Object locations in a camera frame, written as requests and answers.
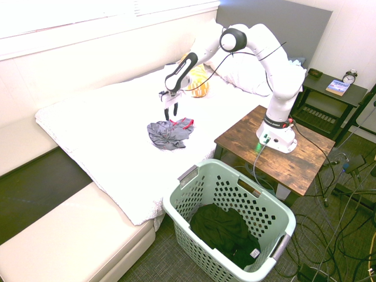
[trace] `book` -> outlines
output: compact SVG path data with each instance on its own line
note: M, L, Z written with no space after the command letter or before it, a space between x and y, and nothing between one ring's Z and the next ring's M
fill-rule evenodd
M331 93L334 93L336 95L342 96L345 94L346 90L350 87L350 84L344 83L339 80L333 80L328 87L326 88L326 91L329 91Z

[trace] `green light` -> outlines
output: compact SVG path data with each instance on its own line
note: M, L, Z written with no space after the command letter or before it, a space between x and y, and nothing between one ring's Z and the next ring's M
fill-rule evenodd
M257 146L256 146L256 153L259 153L262 149L263 145L261 145L260 142L258 142Z

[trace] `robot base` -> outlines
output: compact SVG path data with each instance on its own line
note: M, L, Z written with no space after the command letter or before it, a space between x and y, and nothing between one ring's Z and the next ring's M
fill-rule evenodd
M279 129L262 122L256 135L262 145L278 150L285 154L291 153L297 146L295 132L291 127Z

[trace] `nightstand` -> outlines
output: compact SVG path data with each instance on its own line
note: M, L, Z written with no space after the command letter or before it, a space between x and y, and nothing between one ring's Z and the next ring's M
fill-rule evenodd
M341 81L341 79L326 74L323 74L320 78L308 75L303 83L303 92L299 93L291 111L291 115L297 123L332 140L335 140L337 134L340 133L343 121L345 121L353 108L358 107L367 92L366 88L357 85L351 85L343 96L326 91L326 88L334 79ZM340 110L342 114L340 116L333 115L309 105L307 98L312 92L336 100L344 105L344 110Z
M257 106L248 115L238 121L226 132L220 135L214 142L216 151L214 158L221 160L231 167L245 163L254 165L256 157L262 145L256 136L256 130L264 119L266 109ZM299 130L326 153L329 154L334 146L334 141L299 126ZM260 155L256 167L268 176L268 180L281 184L288 191L292 191L285 204L291 206L298 196L304 196L316 177L320 167L325 161L324 154L302 135L295 135L298 146L289 154L266 147Z

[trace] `green laundry basket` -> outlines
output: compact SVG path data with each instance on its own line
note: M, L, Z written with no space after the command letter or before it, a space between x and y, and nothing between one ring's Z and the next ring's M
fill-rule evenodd
M293 212L255 182L225 163L210 159L193 166L178 178L180 184L163 198L163 207L174 221L177 242L214 281L257 282L276 265L293 235ZM236 209L258 238L261 254L244 270L217 249L211 249L190 229L200 206L216 204Z

